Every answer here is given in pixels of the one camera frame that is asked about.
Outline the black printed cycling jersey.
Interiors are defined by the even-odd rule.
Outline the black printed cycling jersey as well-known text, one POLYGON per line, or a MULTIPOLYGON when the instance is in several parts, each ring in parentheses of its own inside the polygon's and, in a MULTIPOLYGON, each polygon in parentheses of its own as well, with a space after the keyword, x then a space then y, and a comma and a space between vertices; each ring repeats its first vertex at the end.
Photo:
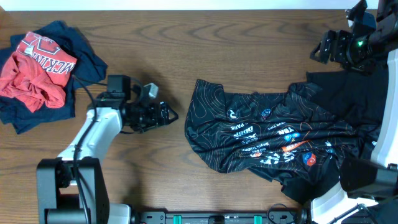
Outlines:
POLYGON ((209 168, 230 173, 250 170, 267 180, 279 162, 279 138, 290 131, 273 116, 284 93, 228 93, 198 80, 185 120, 185 136, 209 168))

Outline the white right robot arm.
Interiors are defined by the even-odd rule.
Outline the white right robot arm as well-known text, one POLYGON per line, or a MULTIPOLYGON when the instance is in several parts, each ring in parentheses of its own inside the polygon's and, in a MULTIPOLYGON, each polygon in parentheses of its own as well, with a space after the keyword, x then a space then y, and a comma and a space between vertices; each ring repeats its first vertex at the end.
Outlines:
POLYGON ((344 68, 370 74, 376 59, 387 59, 387 97, 379 136, 370 143, 369 159, 346 158, 340 181, 311 201, 315 223, 341 223, 368 207, 397 198, 397 0, 379 1, 375 23, 365 22, 366 1, 346 10, 351 32, 329 30, 310 58, 334 61, 344 68))

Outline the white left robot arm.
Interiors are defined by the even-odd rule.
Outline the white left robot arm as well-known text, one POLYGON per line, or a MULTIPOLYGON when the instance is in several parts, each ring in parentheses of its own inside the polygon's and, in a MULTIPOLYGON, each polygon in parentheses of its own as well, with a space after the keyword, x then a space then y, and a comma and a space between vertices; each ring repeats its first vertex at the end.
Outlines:
POLYGON ((159 88, 127 75, 109 75, 106 91, 91 97, 86 120, 70 145, 36 169, 39 222, 139 223, 128 204, 109 201, 101 164, 124 127, 142 134, 178 120, 159 88))

